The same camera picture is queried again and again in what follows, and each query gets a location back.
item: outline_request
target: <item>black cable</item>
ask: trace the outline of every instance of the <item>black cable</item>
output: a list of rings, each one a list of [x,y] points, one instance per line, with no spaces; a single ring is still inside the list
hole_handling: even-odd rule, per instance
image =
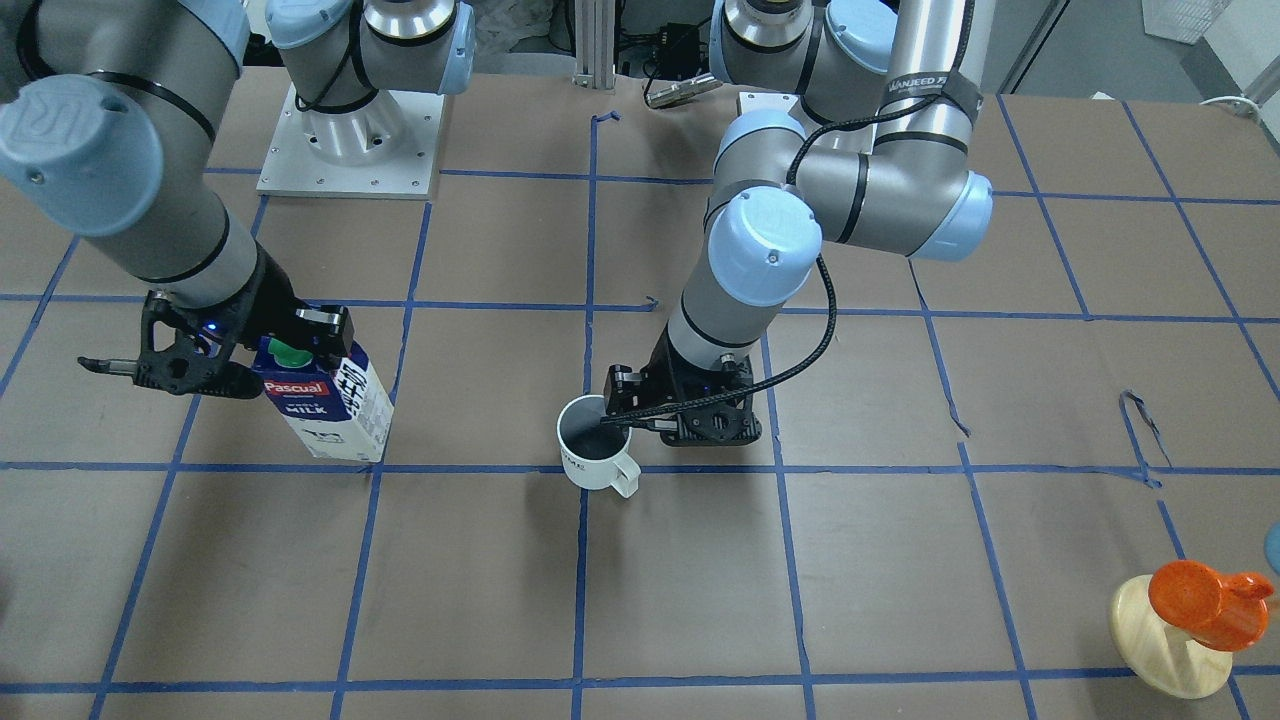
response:
[[[684,413],[686,410],[696,410],[699,407],[719,405],[721,402],[754,395],[756,392],[760,392],[762,389],[769,389],[771,387],[790,380],[791,378],[808,370],[810,365],[818,361],[818,357],[822,357],[822,354],[827,351],[827,347],[831,346],[832,338],[836,337],[836,320],[840,316],[836,305],[836,286],[832,284],[831,282],[831,273],[827,272],[827,264],[823,263],[822,255],[818,255],[817,263],[818,263],[818,273],[822,275],[822,286],[827,291],[827,328],[822,333],[822,341],[818,342],[818,347],[815,347],[813,352],[809,354],[808,357],[771,378],[765,378],[758,383],[753,383],[742,388],[731,389],[728,392],[722,392],[719,395],[712,395],[708,397],[699,397],[696,400],[686,400],[684,402],[676,402],[672,405],[650,407],[648,410],[631,410],[628,413],[618,413],[617,415],[607,415],[600,421],[607,425],[614,425],[618,423],[628,423],[632,420],[641,420],[645,418],[657,418],[658,415],[673,415],[676,413]]]
[[[356,22],[355,14],[357,13],[356,8],[358,6],[360,3],[353,3],[351,6],[351,12],[353,14],[352,23]],[[347,35],[347,50],[343,51],[342,60],[338,61],[338,68],[333,70],[333,76],[329,77],[329,82],[324,83],[324,87],[320,88],[320,92],[315,96],[315,99],[303,100],[301,94],[293,94],[293,106],[297,108],[300,113],[308,113],[324,102],[325,96],[329,95],[330,90],[333,90],[334,83],[338,82],[339,77],[342,77],[342,70],[347,69],[347,63],[351,61],[351,56],[356,53],[356,37],[355,32]]]
[[[40,6],[44,0],[35,0],[29,8],[27,8],[27,14],[22,18],[22,24],[18,26],[18,63],[22,64],[22,69],[27,73],[27,79],[37,81],[50,76],[58,74],[52,68],[45,63],[45,59],[40,56],[40,32],[36,28],[37,15],[40,15]]]
[[[564,0],[564,29],[568,32],[568,51],[577,55],[577,40],[575,38],[577,31],[573,27],[575,18],[570,18],[570,10],[572,10],[572,8],[570,6],[568,0]]]
[[[964,17],[960,22],[960,41],[956,44],[956,54],[955,58],[951,60],[951,70],[948,72],[948,74],[960,72],[960,64],[964,63],[965,53],[968,53],[969,50],[969,33],[973,29],[973,13],[974,13],[974,0],[966,0],[964,4]],[[902,108],[901,110],[893,110],[892,113],[887,113],[883,115],[877,113],[874,115],[868,115],[865,118],[858,118],[856,120],[838,120],[835,123],[827,123],[822,126],[820,128],[813,131],[813,133],[810,133],[809,137],[806,137],[804,142],[800,143],[800,150],[796,151],[795,159],[791,160],[791,167],[787,168],[786,183],[787,184],[796,183],[796,176],[800,173],[800,161],[804,160],[804,156],[813,147],[814,142],[817,142],[819,137],[827,135],[828,132],[836,132],[836,131],[852,132],[863,129],[868,126],[900,120],[908,115],[919,113],[920,110],[937,102],[941,97],[942,97],[941,92],[934,92],[931,95],[925,95],[920,102],[916,102],[909,108]]]
[[[1028,45],[1030,42],[1033,42],[1037,37],[1039,37],[1039,42],[1036,45],[1036,51],[1032,53],[1030,58],[1028,58],[1027,64],[1023,65],[1023,70],[1020,73],[1018,73],[1018,79],[1014,81],[1012,87],[1009,87],[1007,92],[1010,95],[1018,92],[1018,88],[1021,87],[1023,81],[1027,79],[1027,73],[1029,73],[1030,69],[1032,69],[1032,65],[1036,64],[1036,59],[1039,58],[1041,50],[1043,50],[1044,45],[1048,44],[1050,36],[1053,35],[1053,31],[1057,28],[1057,22],[1061,20],[1062,15],[1066,14],[1066,8],[1070,4],[1071,4],[1070,0],[1062,3],[1062,5],[1057,9],[1057,15],[1053,18],[1053,22],[1050,23],[1048,29],[1046,29],[1043,35],[1041,35],[1041,28],[1043,28],[1044,20],[1047,18],[1041,17],[1041,22],[1036,26],[1036,29],[1032,31],[1032,36],[1029,38],[1027,38]],[[1025,53],[1027,53],[1027,47],[1024,46],[1023,47],[1023,54],[1025,54]],[[1007,77],[1005,78],[1005,86],[1009,86],[1009,78]],[[1006,92],[1006,90],[1004,90],[1004,86],[1001,87],[1000,92]]]
[[[552,5],[552,20],[556,19],[556,9],[557,8],[563,8],[563,10],[564,10],[564,29],[568,33],[568,45],[570,46],[568,47],[561,47],[559,45],[556,45],[556,41],[552,40],[552,35],[553,35],[552,31],[554,28],[550,27],[550,23],[548,23],[548,26],[547,26],[547,44],[550,45],[552,47],[559,50],[561,53],[568,53],[570,55],[572,55],[573,54],[573,32],[568,29],[568,27],[570,27],[568,26],[568,6],[566,5],[566,0],[556,0],[556,4]]]

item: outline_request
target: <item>light blue joint cap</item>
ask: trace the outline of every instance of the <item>light blue joint cap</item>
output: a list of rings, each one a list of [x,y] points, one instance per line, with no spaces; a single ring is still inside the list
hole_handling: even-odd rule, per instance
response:
[[[248,47],[248,13],[239,0],[178,0],[218,36],[236,59],[237,77],[244,72],[244,49]]]
[[[132,97],[87,76],[52,76],[0,108],[0,174],[55,223],[102,237],[151,208],[164,150]]]
[[[728,124],[728,129],[724,131],[724,137],[721,138],[721,147],[716,152],[716,161],[719,163],[719,156],[728,150],[728,146],[733,145],[744,136],[748,136],[758,129],[768,128],[788,129],[800,137],[804,137],[804,126],[800,124],[800,120],[792,118],[782,110],[774,110],[771,108],[751,110],[750,113],[744,113],[737,118],[733,118],[733,122]]]
[[[712,32],[707,42],[707,59],[710,63],[712,74],[721,82],[732,83],[728,77],[728,67],[724,65],[724,0],[716,0],[712,8]]]
[[[471,67],[476,60],[476,15],[471,5],[458,3],[458,17],[453,19],[449,36],[452,51],[444,63],[440,95],[462,95],[471,85]]]
[[[1267,555],[1267,564],[1271,565],[1271,569],[1280,573],[1280,523],[1271,525],[1263,552]]]
[[[724,292],[754,307],[786,302],[809,278],[822,228],[795,195],[769,186],[737,193],[712,224],[707,254]]]
[[[878,76],[888,72],[897,15],[887,5],[879,0],[831,0],[827,29],[851,60]]]
[[[995,200],[991,195],[991,181],[984,176],[969,172],[969,179],[960,191],[960,197],[951,206],[938,229],[924,241],[911,260],[964,260],[982,242],[991,224],[991,209]]]
[[[340,23],[352,0],[270,0],[266,27],[271,42],[280,50],[306,45]]]

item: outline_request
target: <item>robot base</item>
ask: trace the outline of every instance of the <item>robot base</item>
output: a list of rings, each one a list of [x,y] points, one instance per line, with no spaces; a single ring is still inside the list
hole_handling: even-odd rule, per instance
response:
[[[1111,598],[1111,638],[1125,664],[1148,685],[1184,700],[1216,693],[1235,659],[1210,650],[1160,619],[1147,600],[1151,575],[1120,585]]]
[[[294,88],[289,86],[257,191],[292,197],[430,200],[440,156],[444,96],[394,90],[390,94],[404,111],[410,137],[381,163],[343,167],[326,163],[308,146],[308,124],[294,109]]]

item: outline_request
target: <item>cable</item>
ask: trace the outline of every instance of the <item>cable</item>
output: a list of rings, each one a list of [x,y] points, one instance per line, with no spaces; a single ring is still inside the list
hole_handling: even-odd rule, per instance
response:
[[[351,24],[353,28],[357,17],[356,8],[358,6],[360,6],[358,3],[352,4],[351,6],[352,12]],[[324,87],[320,88],[320,92],[315,96],[314,100],[303,100],[302,95],[294,92],[293,106],[297,108],[300,113],[308,113],[312,109],[317,108],[321,102],[324,102],[325,96],[329,95],[329,91],[333,90],[334,83],[338,82],[339,77],[342,77],[342,70],[347,69],[347,63],[351,61],[351,56],[355,54],[355,51],[356,51],[356,33],[355,31],[352,31],[347,35],[347,50],[343,51],[342,60],[338,61],[338,68],[333,70],[333,76],[329,77],[329,82],[324,83]]]
[[[754,395],[756,392],[760,392],[762,389],[769,389],[771,387],[790,380],[791,378],[808,370],[810,365],[813,365],[814,363],[818,361],[819,357],[822,357],[822,354],[827,351],[827,347],[831,346],[832,338],[836,337],[836,320],[840,316],[836,305],[836,286],[832,284],[831,282],[831,273],[827,272],[827,264],[822,260],[822,255],[818,255],[817,264],[818,264],[818,273],[822,275],[822,286],[827,291],[827,328],[822,333],[822,341],[818,342],[818,347],[815,347],[813,352],[809,354],[808,357],[771,378],[765,378],[758,383],[753,383],[742,388],[731,389],[728,392],[722,392],[719,395],[712,395],[708,397],[699,397],[696,400],[686,400],[684,402],[676,402],[672,405],[649,407],[648,410],[631,410],[628,413],[618,413],[617,415],[607,415],[600,421],[607,425],[616,425],[618,423],[627,423],[631,420],[640,420],[644,418],[655,418],[658,415],[672,415],[676,413],[684,413],[686,410],[696,410],[699,407],[719,405],[721,402]]]
[[[960,72],[960,64],[964,63],[965,53],[968,53],[969,50],[969,32],[973,29],[973,13],[974,13],[974,0],[965,0],[964,17],[960,22],[960,41],[956,42],[956,54],[955,58],[951,60],[951,70],[948,74]],[[795,159],[791,160],[791,167],[787,168],[787,178],[786,178],[787,184],[796,183],[796,176],[800,173],[800,161],[804,160],[804,156],[813,147],[814,142],[818,142],[818,138],[827,135],[828,132],[836,132],[836,131],[851,132],[863,129],[868,126],[900,120],[908,115],[919,113],[920,110],[937,102],[941,97],[942,97],[941,92],[934,92],[932,95],[925,95],[923,101],[920,102],[916,102],[909,108],[902,108],[901,110],[893,110],[892,113],[884,115],[877,113],[874,115],[868,115],[865,118],[858,118],[856,120],[838,120],[835,123],[827,123],[822,126],[820,128],[813,131],[813,133],[810,133],[809,137],[806,137],[805,141],[800,143],[800,150],[796,152]]]
[[[566,3],[566,0],[556,0],[556,3],[552,5],[552,19],[553,20],[556,19],[556,9],[557,8],[563,8],[563,12],[564,12],[564,31],[566,31],[566,35],[568,35],[568,44],[570,44],[570,46],[568,47],[561,47],[559,45],[556,45],[556,41],[552,40],[552,29],[553,28],[550,27],[550,23],[548,23],[548,26],[547,26],[547,44],[550,45],[552,47],[559,50],[561,53],[568,53],[570,55],[572,55],[573,54],[573,50],[572,50],[572,46],[573,46],[573,32],[570,31],[570,24],[568,24],[568,6],[566,6],[564,3]]]
[[[1226,105],[1233,113],[1240,117],[1248,117],[1253,120],[1258,120],[1262,117],[1262,108],[1258,106],[1251,97],[1243,95],[1224,95],[1221,97],[1210,97],[1208,100],[1201,102],[1201,105]],[[1240,111],[1240,105],[1248,108],[1245,111]]]
[[[564,5],[564,31],[568,33],[568,51],[572,55],[577,55],[577,40],[573,37],[575,35],[577,35],[577,31],[573,28],[576,18],[570,17],[570,10],[572,10],[573,8],[570,6],[568,0],[563,0],[563,5]]]

